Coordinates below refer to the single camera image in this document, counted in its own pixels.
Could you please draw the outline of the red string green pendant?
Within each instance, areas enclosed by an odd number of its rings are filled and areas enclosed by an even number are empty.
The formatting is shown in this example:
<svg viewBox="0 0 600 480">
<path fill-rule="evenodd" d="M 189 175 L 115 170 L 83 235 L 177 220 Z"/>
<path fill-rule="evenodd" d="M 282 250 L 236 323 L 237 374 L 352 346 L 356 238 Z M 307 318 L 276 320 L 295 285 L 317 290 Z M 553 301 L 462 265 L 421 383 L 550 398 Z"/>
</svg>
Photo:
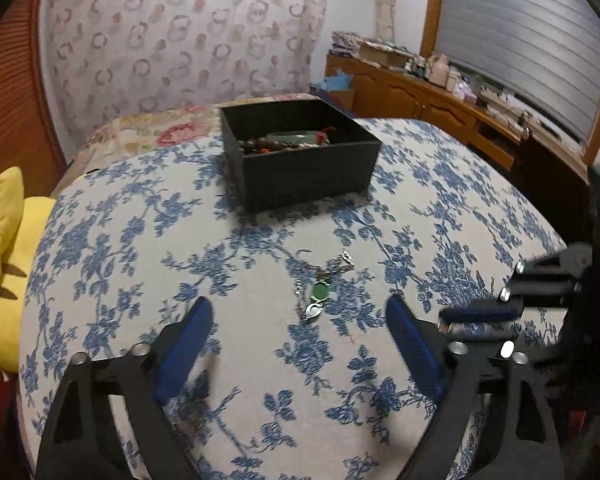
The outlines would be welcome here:
<svg viewBox="0 0 600 480">
<path fill-rule="evenodd" d="M 327 127 L 315 133 L 315 141 L 319 146 L 327 146 L 330 143 L 329 135 L 336 130 L 335 127 Z"/>
</svg>

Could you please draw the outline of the brown louvered wardrobe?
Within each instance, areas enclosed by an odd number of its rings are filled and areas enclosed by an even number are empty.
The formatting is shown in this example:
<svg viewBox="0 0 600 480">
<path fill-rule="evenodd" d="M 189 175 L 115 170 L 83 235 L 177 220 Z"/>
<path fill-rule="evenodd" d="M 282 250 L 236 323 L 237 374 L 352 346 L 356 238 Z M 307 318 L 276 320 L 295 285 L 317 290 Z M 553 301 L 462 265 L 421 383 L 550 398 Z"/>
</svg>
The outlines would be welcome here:
<svg viewBox="0 0 600 480">
<path fill-rule="evenodd" d="M 43 88 L 40 0 L 15 0 L 0 21 L 0 173 L 18 166 L 27 196 L 53 191 L 67 169 Z"/>
</svg>

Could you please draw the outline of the blue floral bed cover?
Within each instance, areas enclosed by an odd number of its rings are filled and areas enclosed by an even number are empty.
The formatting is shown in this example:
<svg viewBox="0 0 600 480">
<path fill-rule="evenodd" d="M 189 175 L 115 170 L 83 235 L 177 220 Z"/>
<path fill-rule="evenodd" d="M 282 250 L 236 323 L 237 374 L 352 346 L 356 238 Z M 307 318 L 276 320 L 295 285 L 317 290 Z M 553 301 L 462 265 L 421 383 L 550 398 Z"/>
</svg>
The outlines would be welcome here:
<svg viewBox="0 0 600 480">
<path fill-rule="evenodd" d="M 442 130 L 367 119 L 365 194 L 250 216 L 219 133 L 97 170 L 58 196 L 19 343 L 36 452 L 69 359 L 121 356 L 199 297 L 214 324 L 166 409 L 209 479 L 392 479 L 434 414 L 386 329 L 389 296 L 435 321 L 562 239 Z"/>
</svg>

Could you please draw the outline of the yellow Pikachu plush toy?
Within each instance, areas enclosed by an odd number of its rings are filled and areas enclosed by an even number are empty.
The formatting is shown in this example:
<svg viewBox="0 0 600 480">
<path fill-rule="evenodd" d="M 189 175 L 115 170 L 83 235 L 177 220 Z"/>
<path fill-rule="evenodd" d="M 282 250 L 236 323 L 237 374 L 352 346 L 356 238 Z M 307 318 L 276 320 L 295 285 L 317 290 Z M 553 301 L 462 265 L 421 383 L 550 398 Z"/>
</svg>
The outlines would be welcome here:
<svg viewBox="0 0 600 480">
<path fill-rule="evenodd" d="M 21 169 L 0 174 L 0 370 L 19 368 L 21 317 L 38 244 L 55 201 L 24 195 Z"/>
</svg>

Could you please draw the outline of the pink floral quilt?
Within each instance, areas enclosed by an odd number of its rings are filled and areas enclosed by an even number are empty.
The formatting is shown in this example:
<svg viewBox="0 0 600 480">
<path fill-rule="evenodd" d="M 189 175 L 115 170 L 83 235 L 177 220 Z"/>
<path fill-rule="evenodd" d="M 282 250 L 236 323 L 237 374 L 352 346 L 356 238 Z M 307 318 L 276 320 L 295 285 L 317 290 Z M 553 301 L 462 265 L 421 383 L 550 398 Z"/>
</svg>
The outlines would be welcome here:
<svg viewBox="0 0 600 480">
<path fill-rule="evenodd" d="M 53 194 L 93 170 L 116 162 L 193 141 L 220 132 L 224 107 L 278 101 L 315 100 L 309 93 L 287 93 L 219 104 L 172 108 L 159 113 L 142 113 L 114 118 L 98 128 L 79 149 Z"/>
</svg>

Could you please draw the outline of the cardboard box on cabinet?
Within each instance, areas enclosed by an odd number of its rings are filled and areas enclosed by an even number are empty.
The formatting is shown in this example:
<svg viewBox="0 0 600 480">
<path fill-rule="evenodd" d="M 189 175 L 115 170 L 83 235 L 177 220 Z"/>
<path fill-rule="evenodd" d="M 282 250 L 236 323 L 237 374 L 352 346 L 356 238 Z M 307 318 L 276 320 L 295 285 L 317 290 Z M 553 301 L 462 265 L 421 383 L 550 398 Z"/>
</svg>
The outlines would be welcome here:
<svg viewBox="0 0 600 480">
<path fill-rule="evenodd" d="M 403 68 L 412 55 L 408 51 L 388 47 L 385 44 L 360 44 L 358 57 L 381 66 Z"/>
</svg>

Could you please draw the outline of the grey window blind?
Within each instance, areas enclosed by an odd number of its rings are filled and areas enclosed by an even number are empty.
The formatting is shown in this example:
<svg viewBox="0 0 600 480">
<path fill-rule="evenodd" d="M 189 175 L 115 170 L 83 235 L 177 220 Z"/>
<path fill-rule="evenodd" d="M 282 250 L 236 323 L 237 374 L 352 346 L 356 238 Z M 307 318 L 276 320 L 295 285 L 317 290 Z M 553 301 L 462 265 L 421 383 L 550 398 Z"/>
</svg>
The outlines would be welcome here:
<svg viewBox="0 0 600 480">
<path fill-rule="evenodd" d="M 600 106 L 600 19 L 586 0 L 442 0 L 436 48 L 585 141 Z"/>
</svg>

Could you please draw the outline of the pink tissue box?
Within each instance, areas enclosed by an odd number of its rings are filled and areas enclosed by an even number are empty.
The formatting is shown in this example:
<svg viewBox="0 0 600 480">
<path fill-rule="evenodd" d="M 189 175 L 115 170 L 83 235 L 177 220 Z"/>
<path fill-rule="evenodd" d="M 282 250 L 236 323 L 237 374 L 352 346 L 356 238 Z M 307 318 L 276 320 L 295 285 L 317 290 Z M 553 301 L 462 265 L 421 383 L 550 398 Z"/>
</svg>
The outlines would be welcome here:
<svg viewBox="0 0 600 480">
<path fill-rule="evenodd" d="M 472 89 L 464 82 L 459 82 L 452 91 L 452 96 L 460 102 L 476 104 L 477 96 Z"/>
</svg>

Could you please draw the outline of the black jewelry box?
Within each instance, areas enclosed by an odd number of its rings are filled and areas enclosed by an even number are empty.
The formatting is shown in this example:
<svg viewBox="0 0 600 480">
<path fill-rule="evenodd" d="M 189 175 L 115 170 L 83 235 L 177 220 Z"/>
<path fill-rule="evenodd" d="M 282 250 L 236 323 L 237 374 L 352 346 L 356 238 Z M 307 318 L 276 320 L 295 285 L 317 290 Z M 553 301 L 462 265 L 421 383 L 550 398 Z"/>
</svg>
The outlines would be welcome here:
<svg viewBox="0 0 600 480">
<path fill-rule="evenodd" d="M 323 100 L 224 107 L 220 117 L 224 155 L 246 211 L 364 192 L 370 184 L 381 140 Z M 269 133 L 327 127 L 336 128 L 327 146 L 248 150 Z"/>
</svg>

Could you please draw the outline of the wooden sideboard cabinet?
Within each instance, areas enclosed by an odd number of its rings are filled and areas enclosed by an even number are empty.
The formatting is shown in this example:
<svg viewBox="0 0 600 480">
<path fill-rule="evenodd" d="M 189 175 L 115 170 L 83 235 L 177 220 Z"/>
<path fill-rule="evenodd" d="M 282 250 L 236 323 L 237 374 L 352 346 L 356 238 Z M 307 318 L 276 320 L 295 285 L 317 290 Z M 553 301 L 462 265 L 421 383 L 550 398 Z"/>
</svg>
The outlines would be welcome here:
<svg viewBox="0 0 600 480">
<path fill-rule="evenodd" d="M 357 58 L 330 54 L 325 74 L 353 77 L 352 112 L 362 118 L 418 119 L 441 128 L 454 139 L 508 174 L 525 176 L 546 170 L 559 181 L 588 183 L 588 168 L 545 133 L 519 133 L 484 108 L 455 99 L 451 93 L 412 76 L 376 67 Z"/>
</svg>

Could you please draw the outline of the sheer circle pattern curtain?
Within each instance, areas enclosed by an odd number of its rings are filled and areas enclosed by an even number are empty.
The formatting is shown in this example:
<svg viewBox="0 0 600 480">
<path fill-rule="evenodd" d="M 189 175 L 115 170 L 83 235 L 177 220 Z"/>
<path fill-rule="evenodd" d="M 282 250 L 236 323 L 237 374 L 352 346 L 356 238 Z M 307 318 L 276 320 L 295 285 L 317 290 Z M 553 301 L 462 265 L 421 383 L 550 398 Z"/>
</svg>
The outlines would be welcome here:
<svg viewBox="0 0 600 480">
<path fill-rule="evenodd" d="M 62 148 L 116 117 L 297 92 L 327 0 L 41 0 L 41 64 Z"/>
</svg>

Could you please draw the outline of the pink thermos bottle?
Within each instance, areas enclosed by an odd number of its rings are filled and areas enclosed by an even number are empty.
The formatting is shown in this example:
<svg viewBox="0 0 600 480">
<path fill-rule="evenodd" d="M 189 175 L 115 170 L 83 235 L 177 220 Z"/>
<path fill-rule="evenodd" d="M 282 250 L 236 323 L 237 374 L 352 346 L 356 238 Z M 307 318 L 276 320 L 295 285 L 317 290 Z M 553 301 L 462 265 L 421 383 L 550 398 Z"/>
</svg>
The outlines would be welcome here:
<svg viewBox="0 0 600 480">
<path fill-rule="evenodd" d="M 439 54 L 430 66 L 428 81 L 430 84 L 445 88 L 448 84 L 450 70 L 448 58 L 444 54 Z"/>
</svg>

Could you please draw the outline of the blue tissue paper bag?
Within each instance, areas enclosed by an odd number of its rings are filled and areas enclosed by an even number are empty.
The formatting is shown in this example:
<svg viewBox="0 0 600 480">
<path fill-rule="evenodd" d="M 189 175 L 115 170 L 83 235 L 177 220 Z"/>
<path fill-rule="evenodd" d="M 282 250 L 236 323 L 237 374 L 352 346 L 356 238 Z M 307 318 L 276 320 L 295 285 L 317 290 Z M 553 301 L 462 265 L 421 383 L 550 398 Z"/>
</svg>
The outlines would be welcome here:
<svg viewBox="0 0 600 480">
<path fill-rule="evenodd" d="M 352 80 L 353 75 L 336 70 L 332 76 L 325 76 L 322 81 L 317 82 L 315 88 L 326 92 L 348 91 L 351 88 Z"/>
</svg>

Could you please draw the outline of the pale green jade bangle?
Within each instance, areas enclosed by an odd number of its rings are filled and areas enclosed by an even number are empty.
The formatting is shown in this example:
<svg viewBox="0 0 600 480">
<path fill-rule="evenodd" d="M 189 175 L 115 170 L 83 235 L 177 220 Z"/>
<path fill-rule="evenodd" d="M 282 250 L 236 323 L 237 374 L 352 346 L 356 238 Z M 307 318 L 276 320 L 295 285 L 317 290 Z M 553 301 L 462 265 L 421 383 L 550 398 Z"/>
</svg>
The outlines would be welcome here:
<svg viewBox="0 0 600 480">
<path fill-rule="evenodd" d="M 265 139 L 270 142 L 300 146 L 300 148 L 302 148 L 302 146 L 305 148 L 307 146 L 313 146 L 315 148 L 316 146 L 319 146 L 315 141 L 315 133 L 317 133 L 315 130 L 274 132 L 269 133 Z"/>
</svg>

